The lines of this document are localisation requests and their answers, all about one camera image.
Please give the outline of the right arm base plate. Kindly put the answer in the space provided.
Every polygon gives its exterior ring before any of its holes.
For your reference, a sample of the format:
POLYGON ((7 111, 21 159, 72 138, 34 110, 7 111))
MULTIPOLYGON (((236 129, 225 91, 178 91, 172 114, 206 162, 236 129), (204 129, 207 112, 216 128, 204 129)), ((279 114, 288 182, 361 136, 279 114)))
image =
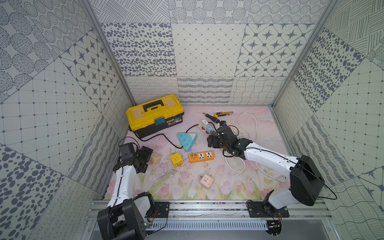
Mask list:
POLYGON ((248 200, 246 201, 246 207, 248 209, 250 218, 272 218, 277 220, 288 218, 290 216, 286 207, 275 209, 268 202, 264 203, 248 200))

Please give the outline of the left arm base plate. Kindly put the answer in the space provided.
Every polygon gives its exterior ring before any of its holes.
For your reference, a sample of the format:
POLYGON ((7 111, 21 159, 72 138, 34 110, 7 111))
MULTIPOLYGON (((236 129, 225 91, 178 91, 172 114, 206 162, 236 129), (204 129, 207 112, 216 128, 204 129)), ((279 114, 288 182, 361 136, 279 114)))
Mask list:
POLYGON ((166 219, 169 216, 170 202, 155 202, 150 205, 145 218, 163 218, 166 219))

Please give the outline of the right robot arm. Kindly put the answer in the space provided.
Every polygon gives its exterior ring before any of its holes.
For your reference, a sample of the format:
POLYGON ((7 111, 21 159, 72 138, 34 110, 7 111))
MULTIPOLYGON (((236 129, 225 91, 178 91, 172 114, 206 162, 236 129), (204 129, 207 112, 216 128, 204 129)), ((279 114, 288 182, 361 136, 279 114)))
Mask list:
POLYGON ((219 127, 216 133, 207 137, 207 142, 209 148, 222 149, 227 158, 238 157, 262 164, 278 172, 289 183, 281 190, 267 193, 263 200, 267 208, 279 210, 297 203, 313 206, 326 186, 310 157, 302 155, 297 158, 268 150, 249 139, 238 138, 228 126, 219 127))

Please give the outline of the yellow cube adapter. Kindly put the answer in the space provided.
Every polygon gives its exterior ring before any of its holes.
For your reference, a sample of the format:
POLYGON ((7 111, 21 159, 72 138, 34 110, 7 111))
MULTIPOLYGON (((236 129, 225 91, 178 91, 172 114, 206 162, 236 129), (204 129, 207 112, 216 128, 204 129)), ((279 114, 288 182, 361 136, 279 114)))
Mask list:
POLYGON ((183 158, 179 153, 175 153, 170 156, 171 162, 174 168, 178 168, 184 164, 183 158))

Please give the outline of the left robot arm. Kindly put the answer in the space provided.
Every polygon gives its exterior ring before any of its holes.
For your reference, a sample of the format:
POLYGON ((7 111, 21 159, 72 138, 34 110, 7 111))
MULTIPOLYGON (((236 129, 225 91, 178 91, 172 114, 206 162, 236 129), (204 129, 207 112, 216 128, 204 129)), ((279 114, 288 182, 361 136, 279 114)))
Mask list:
POLYGON ((136 175, 145 173, 153 150, 128 143, 119 146, 113 171, 117 182, 108 206, 98 212, 97 222, 104 240, 144 240, 145 217, 155 211, 149 192, 134 195, 136 175))

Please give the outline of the cream deer cube adapter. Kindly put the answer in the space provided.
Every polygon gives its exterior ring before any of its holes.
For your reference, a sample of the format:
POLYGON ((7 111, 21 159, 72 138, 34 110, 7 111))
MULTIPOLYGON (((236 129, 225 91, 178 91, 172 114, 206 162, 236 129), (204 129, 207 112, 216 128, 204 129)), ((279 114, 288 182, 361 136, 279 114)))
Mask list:
POLYGON ((200 184, 203 188, 209 189, 213 185, 214 179, 207 174, 204 174, 200 180, 200 184))

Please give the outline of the orange power strip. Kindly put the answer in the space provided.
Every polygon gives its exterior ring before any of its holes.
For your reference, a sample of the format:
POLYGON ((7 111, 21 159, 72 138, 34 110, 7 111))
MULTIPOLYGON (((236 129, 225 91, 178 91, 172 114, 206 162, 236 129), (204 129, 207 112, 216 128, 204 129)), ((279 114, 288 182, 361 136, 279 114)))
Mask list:
POLYGON ((215 159, 215 154, 213 151, 189 154, 189 162, 191 164, 212 161, 214 159, 215 159))

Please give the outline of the cream dragon cube adapter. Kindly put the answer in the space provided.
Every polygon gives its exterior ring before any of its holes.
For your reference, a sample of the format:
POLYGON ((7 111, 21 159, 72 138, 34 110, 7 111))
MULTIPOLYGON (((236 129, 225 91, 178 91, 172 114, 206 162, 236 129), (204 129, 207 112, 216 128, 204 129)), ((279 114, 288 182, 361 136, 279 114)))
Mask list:
POLYGON ((148 164, 150 166, 156 166, 160 163, 161 159, 162 159, 162 155, 158 153, 152 153, 148 164))

